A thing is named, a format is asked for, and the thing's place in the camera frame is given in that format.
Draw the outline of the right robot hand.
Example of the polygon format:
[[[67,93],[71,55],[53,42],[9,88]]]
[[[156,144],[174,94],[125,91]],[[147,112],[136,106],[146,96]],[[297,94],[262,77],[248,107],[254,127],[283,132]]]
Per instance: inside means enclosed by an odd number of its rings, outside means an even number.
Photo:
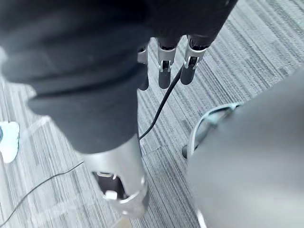
[[[3,0],[6,80],[31,86],[28,106],[49,116],[84,159],[103,197],[125,215],[147,210],[138,135],[138,89],[147,88],[147,46],[156,38],[159,83],[189,37],[176,79],[189,84],[236,5],[234,0]]]

